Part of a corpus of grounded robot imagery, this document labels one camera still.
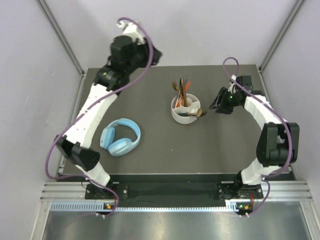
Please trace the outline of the orange chopstick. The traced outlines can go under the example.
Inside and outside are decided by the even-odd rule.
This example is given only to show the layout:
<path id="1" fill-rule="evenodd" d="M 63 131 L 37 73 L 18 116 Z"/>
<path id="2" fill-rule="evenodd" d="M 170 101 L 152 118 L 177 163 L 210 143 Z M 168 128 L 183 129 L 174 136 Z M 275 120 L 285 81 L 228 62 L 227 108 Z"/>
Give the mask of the orange chopstick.
<path id="1" fill-rule="evenodd" d="M 179 80 L 179 85 L 173 81 L 172 82 L 172 87 L 175 91 L 177 91 L 177 97 L 175 100 L 175 107 L 187 107 L 187 91 L 190 86 L 190 81 L 188 79 L 181 78 Z"/>

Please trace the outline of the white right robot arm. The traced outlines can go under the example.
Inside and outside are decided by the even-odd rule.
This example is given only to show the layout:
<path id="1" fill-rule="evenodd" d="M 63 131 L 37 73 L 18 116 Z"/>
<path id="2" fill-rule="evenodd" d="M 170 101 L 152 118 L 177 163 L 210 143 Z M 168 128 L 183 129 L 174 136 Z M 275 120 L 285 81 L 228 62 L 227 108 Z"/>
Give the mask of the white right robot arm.
<path id="1" fill-rule="evenodd" d="M 253 89 L 251 76 L 233 75 L 229 88 L 222 87 L 209 107 L 225 115 L 230 115 L 235 107 L 243 107 L 261 129 L 255 159 L 237 173 L 232 185 L 219 186 L 222 198 L 247 198 L 257 193 L 262 180 L 279 175 L 282 169 L 297 160 L 299 125 L 287 122 L 275 113 L 262 92 Z"/>

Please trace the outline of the white divided round container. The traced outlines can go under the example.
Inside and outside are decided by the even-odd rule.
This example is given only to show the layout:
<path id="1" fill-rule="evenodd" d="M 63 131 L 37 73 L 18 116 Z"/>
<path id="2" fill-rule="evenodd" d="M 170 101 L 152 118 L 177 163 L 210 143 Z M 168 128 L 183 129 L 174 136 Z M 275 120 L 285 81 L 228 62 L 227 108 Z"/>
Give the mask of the white divided round container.
<path id="1" fill-rule="evenodd" d="M 171 101 L 171 115 L 173 119 L 182 125 L 188 125 L 197 120 L 195 116 L 181 116 L 180 114 L 195 114 L 198 109 L 201 108 L 200 100 L 193 94 L 187 93 L 187 107 L 180 103 L 180 106 L 176 106 L 177 97 L 174 97 Z"/>

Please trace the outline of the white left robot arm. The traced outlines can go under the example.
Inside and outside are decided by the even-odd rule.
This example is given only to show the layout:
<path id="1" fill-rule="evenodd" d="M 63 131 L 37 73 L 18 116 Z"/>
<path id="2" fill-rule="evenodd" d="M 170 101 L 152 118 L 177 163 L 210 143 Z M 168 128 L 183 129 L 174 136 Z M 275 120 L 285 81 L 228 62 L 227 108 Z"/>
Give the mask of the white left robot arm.
<path id="1" fill-rule="evenodd" d="M 128 34 L 115 37 L 110 52 L 106 65 L 97 71 L 78 116 L 54 140 L 62 155 L 105 199 L 113 194 L 114 187 L 110 175 L 100 163 L 100 153 L 91 149 L 93 137 L 108 108 L 123 90 L 133 84 L 130 75 L 137 69 L 147 72 L 162 56 L 148 37 Z"/>

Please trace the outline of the copper utensil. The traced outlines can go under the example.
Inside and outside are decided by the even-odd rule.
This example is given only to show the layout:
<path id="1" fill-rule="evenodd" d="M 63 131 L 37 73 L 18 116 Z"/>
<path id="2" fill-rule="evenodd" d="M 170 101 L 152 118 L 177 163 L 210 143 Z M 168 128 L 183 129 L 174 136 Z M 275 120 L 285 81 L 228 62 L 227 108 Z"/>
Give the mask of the copper utensil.
<path id="1" fill-rule="evenodd" d="M 181 99 L 184 101 L 186 99 L 186 91 L 185 91 L 185 81 L 182 77 L 179 80 L 179 90 L 180 90 Z"/>

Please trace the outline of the gold spoon green handle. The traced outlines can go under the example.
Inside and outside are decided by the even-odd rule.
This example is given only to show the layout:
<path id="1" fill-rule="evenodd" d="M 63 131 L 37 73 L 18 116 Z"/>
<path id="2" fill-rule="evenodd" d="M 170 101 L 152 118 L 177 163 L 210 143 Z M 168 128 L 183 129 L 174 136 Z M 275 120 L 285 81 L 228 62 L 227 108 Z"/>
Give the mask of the gold spoon green handle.
<path id="1" fill-rule="evenodd" d="M 198 118 L 198 115 L 200 115 L 203 112 L 203 110 L 201 108 L 199 108 L 196 112 L 194 113 L 178 113 L 178 116 L 181 117 L 196 117 Z"/>

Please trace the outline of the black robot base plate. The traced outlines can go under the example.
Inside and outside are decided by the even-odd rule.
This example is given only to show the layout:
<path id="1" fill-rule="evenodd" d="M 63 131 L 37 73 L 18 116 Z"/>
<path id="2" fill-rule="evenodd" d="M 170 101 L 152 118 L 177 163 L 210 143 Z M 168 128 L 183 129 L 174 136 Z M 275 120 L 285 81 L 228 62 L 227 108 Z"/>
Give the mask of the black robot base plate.
<path id="1" fill-rule="evenodd" d="M 117 193 L 121 204 L 129 201 L 152 203 L 159 201 L 199 202 L 253 199 L 264 197 L 259 183 L 242 183 L 232 173 L 196 174 L 113 174 L 106 188 L 90 183 L 85 198 L 102 200 Z"/>

